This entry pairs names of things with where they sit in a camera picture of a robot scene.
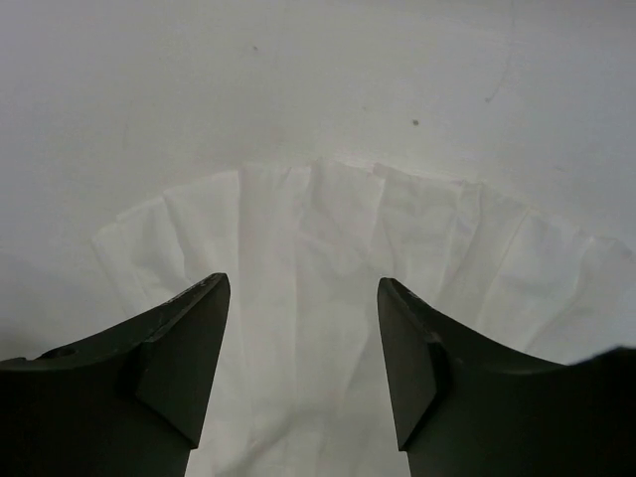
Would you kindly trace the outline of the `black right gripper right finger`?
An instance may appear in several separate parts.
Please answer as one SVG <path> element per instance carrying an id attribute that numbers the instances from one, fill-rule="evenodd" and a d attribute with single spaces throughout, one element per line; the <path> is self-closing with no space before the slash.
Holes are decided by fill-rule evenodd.
<path id="1" fill-rule="evenodd" d="M 499 344 L 393 278 L 378 316 L 398 449 L 414 476 L 631 476 L 635 353 L 572 365 Z"/>

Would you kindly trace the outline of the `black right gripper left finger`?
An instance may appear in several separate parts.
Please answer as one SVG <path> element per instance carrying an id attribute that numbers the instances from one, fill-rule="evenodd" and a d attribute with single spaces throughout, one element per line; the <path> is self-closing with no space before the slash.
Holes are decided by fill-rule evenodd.
<path id="1" fill-rule="evenodd" d="M 5 476 L 182 476 L 229 315 L 215 273 L 153 309 L 1 365 Z"/>

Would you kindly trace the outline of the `white pleated skirt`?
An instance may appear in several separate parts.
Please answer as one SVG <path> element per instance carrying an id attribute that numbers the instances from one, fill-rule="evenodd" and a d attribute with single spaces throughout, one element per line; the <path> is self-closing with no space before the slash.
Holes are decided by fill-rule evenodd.
<path id="1" fill-rule="evenodd" d="M 573 363 L 635 341 L 635 254 L 482 183 L 332 160 L 163 192 L 94 250 L 137 315 L 214 273 L 231 305 L 191 476 L 404 476 L 382 277 L 512 348 Z"/>

